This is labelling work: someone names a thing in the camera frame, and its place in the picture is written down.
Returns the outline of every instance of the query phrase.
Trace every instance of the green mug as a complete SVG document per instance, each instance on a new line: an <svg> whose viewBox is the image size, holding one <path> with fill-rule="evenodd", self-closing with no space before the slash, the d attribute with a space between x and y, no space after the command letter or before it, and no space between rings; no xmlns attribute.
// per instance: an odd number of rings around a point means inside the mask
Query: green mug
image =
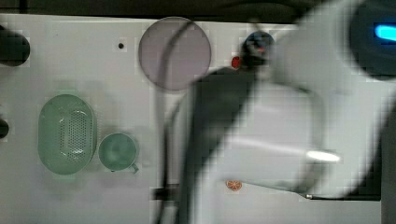
<svg viewBox="0 0 396 224"><path fill-rule="evenodd" d="M136 141L125 133L112 133L106 136L99 146L101 163L112 172L131 169L139 170L134 164L139 152Z"/></svg>

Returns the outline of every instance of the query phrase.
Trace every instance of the mesh strainer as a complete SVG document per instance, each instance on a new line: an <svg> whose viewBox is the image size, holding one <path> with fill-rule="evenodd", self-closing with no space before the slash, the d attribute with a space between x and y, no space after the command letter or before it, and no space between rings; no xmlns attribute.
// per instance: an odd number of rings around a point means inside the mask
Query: mesh strainer
<svg viewBox="0 0 396 224"><path fill-rule="evenodd" d="M77 96L62 94L41 109L38 155L58 175L84 168L96 149L96 120L90 107Z"/></svg>

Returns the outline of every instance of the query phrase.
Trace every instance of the black object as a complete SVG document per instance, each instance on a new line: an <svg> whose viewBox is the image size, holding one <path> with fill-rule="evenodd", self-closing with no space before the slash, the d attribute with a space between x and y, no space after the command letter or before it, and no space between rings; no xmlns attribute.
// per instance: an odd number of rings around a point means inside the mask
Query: black object
<svg viewBox="0 0 396 224"><path fill-rule="evenodd" d="M190 201L201 169L233 127L256 80L253 72L221 68L194 84L191 131L180 178L176 224L189 223L193 216Z"/></svg>
<svg viewBox="0 0 396 224"><path fill-rule="evenodd" d="M379 38L375 27L396 23L396 4L366 1L357 7L349 27L349 45L356 63L379 80L396 78L396 42Z"/></svg>
<svg viewBox="0 0 396 224"><path fill-rule="evenodd" d="M8 134L8 131L8 124L4 120L0 119L0 139L5 138Z"/></svg>
<svg viewBox="0 0 396 224"><path fill-rule="evenodd" d="M30 55L30 45L20 34L0 26L0 63L7 66L19 66Z"/></svg>
<svg viewBox="0 0 396 224"><path fill-rule="evenodd" d="M267 62L268 51L275 40L267 33L258 31L247 37L242 45L242 67L255 69Z"/></svg>

